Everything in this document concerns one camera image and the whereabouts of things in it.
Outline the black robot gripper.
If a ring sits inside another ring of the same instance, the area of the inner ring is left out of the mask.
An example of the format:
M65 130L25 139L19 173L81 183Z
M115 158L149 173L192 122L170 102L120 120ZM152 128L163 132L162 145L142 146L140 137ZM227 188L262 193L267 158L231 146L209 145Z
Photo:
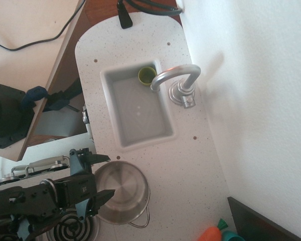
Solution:
M115 189L97 192L91 165L110 162L108 155L93 154L88 148L70 150L70 176L55 181L58 206L75 206L79 218L98 214L115 194Z

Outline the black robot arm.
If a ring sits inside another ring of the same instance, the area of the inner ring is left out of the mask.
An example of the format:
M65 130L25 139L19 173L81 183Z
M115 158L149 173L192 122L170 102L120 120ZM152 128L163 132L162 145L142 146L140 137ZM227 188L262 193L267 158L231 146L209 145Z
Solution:
M14 186L0 191L0 236L33 240L55 226L74 206L84 222L114 195L114 190L97 191L91 166L109 161L107 155L92 154L88 148L70 150L70 176L44 179L31 187Z

